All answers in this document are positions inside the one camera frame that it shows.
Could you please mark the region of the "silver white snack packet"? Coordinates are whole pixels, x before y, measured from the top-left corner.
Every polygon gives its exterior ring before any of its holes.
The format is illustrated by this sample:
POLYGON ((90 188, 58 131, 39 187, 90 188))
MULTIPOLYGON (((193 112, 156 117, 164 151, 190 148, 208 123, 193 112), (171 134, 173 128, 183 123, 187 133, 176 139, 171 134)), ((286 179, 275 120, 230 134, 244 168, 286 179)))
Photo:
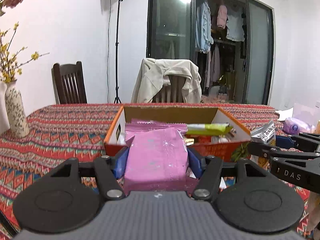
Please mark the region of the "silver white snack packet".
POLYGON ((256 128, 251 132, 253 142, 263 143, 265 145, 276 145, 276 129, 273 120, 270 120, 264 126, 256 128))

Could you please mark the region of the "green white snack packet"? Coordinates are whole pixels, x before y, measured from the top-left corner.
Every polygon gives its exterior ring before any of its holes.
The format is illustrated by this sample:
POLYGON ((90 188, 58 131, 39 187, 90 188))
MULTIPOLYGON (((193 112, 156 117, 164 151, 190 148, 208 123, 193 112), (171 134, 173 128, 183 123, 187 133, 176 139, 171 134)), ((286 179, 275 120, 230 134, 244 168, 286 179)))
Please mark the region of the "green white snack packet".
POLYGON ((229 133, 233 126, 229 123, 212 123, 212 124, 187 124, 186 134, 220 136, 229 133))

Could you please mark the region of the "pink snack packet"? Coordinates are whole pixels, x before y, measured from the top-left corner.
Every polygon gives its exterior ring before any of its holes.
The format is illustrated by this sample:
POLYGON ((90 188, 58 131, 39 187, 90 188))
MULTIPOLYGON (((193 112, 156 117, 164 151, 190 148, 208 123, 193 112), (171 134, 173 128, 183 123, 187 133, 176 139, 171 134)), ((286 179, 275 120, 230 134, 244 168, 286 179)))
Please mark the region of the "pink snack packet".
POLYGON ((126 192, 185 190, 188 152, 177 129, 138 133, 128 143, 124 173, 126 192))
POLYGON ((174 128, 182 134, 187 133, 188 128, 186 124, 159 122, 154 120, 138 120, 133 119, 131 122, 125 125, 125 140, 129 140, 131 137, 138 133, 153 131, 157 129, 174 128))

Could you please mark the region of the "purple tissue pack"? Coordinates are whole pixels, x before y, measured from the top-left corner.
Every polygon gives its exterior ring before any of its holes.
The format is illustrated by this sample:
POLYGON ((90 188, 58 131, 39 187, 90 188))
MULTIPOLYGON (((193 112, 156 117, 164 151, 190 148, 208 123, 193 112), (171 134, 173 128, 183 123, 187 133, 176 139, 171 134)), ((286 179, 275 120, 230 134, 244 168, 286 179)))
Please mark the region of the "purple tissue pack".
POLYGON ((312 133, 315 127, 297 118, 286 118, 283 125, 283 131, 290 135, 299 133, 312 133))

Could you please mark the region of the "white tissue paper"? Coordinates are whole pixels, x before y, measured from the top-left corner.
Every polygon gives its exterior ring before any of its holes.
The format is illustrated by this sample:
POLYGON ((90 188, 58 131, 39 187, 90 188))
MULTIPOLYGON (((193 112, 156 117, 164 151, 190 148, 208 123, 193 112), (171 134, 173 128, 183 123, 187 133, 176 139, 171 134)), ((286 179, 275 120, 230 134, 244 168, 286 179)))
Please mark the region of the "white tissue paper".
POLYGON ((285 121, 287 118, 293 117, 293 107, 286 110, 276 110, 276 113, 279 115, 278 121, 285 121))

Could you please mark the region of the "patterned red tablecloth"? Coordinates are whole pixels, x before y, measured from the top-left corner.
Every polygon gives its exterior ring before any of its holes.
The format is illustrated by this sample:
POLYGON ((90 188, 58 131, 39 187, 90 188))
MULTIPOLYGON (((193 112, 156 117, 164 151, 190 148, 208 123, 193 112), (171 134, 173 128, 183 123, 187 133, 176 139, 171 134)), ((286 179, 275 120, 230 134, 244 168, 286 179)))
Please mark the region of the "patterned red tablecloth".
MULTIPOLYGON (((178 104, 175 107, 219 107, 238 119, 250 131, 274 120, 277 135, 285 135, 279 115, 270 106, 234 103, 178 104)), ((27 117, 30 133, 16 138, 8 128, 1 133, 1 213, 18 232, 12 211, 16 196, 65 159, 77 157, 92 161, 105 153, 104 139, 120 106, 113 104, 51 105, 27 117)), ((305 202, 305 211, 297 232, 316 239, 319 231, 307 229, 310 192, 298 186, 295 191, 305 202)))

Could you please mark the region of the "dark wooden chair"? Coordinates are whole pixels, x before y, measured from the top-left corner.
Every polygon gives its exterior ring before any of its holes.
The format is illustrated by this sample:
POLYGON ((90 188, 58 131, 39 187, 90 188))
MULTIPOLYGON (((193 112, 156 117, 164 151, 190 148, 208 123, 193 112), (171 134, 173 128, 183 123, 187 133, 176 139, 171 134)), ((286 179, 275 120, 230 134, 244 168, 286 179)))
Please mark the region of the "dark wooden chair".
POLYGON ((82 62, 53 65, 53 78, 60 104, 87 103, 82 62))

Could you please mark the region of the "chair with beige jacket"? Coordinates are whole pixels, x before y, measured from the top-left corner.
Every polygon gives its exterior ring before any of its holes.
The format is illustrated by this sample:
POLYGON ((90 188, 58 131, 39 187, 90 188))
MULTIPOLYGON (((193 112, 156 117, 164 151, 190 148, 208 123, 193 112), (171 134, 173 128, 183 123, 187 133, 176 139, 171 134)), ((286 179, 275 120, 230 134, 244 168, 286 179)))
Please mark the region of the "chair with beige jacket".
POLYGON ((186 81, 182 76, 168 76, 170 83, 164 84, 153 97, 152 103, 183 103, 182 88, 186 81))

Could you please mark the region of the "white floral ceramic vase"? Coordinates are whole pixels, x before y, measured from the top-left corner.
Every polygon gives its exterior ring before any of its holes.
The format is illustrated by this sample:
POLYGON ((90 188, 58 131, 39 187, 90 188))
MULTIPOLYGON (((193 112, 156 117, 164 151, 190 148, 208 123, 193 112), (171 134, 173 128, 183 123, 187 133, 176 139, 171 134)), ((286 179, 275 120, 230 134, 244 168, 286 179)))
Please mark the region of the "white floral ceramic vase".
POLYGON ((16 88, 16 82, 15 80, 7 83, 4 100, 12 134, 17 138, 23 138, 29 134, 29 126, 24 112, 22 96, 16 88))

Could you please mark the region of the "beige jacket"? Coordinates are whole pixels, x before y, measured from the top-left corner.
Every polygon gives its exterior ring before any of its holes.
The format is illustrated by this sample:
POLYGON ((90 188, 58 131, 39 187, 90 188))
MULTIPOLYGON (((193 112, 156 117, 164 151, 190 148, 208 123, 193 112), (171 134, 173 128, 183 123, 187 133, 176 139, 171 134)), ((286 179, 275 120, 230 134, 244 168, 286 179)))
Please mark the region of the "beige jacket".
POLYGON ((184 103, 200 103, 201 76, 197 65, 185 59, 152 58, 142 59, 131 102, 150 103, 163 86, 171 85, 170 76, 185 78, 181 88, 184 103))

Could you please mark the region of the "dark framed glass door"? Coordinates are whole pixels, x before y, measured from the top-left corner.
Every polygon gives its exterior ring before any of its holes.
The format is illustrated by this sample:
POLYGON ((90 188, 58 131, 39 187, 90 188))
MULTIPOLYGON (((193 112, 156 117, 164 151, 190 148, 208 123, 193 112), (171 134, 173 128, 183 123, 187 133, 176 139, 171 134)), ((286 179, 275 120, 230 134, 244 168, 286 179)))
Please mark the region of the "dark framed glass door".
POLYGON ((147 57, 189 59, 205 96, 268 103, 273 11, 255 0, 149 0, 147 57))

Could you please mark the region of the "light blue hanging shirt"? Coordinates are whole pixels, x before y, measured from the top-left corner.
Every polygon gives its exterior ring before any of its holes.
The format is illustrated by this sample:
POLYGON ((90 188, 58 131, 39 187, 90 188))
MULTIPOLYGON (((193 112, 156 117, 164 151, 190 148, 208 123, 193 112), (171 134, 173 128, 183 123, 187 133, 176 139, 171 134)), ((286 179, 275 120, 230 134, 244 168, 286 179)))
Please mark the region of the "light blue hanging shirt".
POLYGON ((195 48, 201 53, 208 53, 214 43, 211 36, 211 11, 208 0, 202 0, 196 9, 195 48))

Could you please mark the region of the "white hanging garment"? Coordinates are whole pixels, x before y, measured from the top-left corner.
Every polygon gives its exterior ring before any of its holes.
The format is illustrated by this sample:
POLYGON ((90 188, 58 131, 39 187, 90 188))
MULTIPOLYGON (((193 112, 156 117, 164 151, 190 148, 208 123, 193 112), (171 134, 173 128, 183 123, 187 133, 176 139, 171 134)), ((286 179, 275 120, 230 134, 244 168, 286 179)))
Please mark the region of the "white hanging garment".
POLYGON ((244 30, 242 28, 243 26, 243 19, 242 19, 242 10, 239 9, 238 11, 234 11, 231 8, 228 9, 227 14, 227 35, 226 38, 228 40, 234 41, 234 42, 244 42, 245 35, 244 30))

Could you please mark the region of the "pink hanging garment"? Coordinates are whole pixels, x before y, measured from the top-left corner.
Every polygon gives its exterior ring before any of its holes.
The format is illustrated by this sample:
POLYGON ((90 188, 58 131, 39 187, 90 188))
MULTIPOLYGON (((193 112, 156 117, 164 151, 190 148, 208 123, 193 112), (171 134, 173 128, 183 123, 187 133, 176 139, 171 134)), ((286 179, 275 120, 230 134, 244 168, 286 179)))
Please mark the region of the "pink hanging garment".
POLYGON ((227 23, 227 7, 225 5, 220 5, 217 13, 216 25, 220 29, 225 29, 227 23))

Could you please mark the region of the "studio light on stand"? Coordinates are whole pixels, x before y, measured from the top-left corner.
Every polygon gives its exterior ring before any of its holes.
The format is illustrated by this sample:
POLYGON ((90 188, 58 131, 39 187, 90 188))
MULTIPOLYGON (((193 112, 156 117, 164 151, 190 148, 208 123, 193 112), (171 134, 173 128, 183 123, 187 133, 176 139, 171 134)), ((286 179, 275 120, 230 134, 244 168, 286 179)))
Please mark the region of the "studio light on stand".
POLYGON ((119 52, 119 16, 120 16, 120 5, 123 0, 117 0, 117 19, 116 19, 116 42, 115 42, 115 82, 116 82, 116 96, 114 103, 121 103, 119 97, 119 81, 118 81, 118 52, 119 52))

